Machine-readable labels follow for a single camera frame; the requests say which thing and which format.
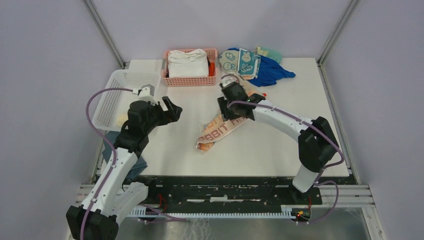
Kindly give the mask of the yellow duck towel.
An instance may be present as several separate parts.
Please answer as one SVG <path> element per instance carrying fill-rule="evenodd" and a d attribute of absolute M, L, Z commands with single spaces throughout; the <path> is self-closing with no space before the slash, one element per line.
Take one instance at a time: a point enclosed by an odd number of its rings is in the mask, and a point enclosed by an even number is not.
<path fill-rule="evenodd" d="M 128 120 L 128 116 L 126 114 L 121 114 L 116 118 L 115 125 L 121 128 L 127 120 Z"/>

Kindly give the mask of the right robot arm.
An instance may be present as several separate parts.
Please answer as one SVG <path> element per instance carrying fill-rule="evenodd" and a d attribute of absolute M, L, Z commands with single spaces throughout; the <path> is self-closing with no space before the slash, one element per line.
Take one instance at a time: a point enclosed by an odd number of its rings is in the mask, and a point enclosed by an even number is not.
<path fill-rule="evenodd" d="M 250 119 L 271 126 L 297 142 L 301 166 L 288 196 L 293 203 L 302 204 L 327 163 L 335 154 L 343 155 L 328 120 L 321 116 L 305 118 L 282 110 L 263 95 L 248 95 L 236 81 L 222 81 L 219 86 L 223 96 L 217 101 L 225 120 Z"/>

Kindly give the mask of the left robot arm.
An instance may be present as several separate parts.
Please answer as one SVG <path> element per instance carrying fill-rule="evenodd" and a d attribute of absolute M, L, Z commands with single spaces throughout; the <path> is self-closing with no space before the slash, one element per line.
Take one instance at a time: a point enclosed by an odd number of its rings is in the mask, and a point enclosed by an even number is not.
<path fill-rule="evenodd" d="M 122 221 L 139 203 L 150 204 L 156 200 L 157 189 L 142 182 L 132 182 L 121 195 L 118 191 L 147 146 L 153 129 L 180 119 L 183 109 L 167 96 L 162 97 L 162 101 L 166 110 L 154 100 L 130 104 L 128 119 L 111 148 L 106 171 L 81 205 L 67 210 L 66 220 L 75 240 L 114 240 Z"/>

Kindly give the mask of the rabbit print towel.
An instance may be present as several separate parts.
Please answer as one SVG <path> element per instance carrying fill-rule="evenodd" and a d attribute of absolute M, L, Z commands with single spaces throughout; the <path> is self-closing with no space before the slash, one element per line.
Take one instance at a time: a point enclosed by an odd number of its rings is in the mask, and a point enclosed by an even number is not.
<path fill-rule="evenodd" d="M 246 121 L 247 119 L 244 117 L 224 120 L 223 114 L 218 111 L 211 121 L 204 122 L 200 125 L 201 135 L 196 141 L 196 148 L 203 152 L 209 151 L 215 142 L 229 135 Z"/>

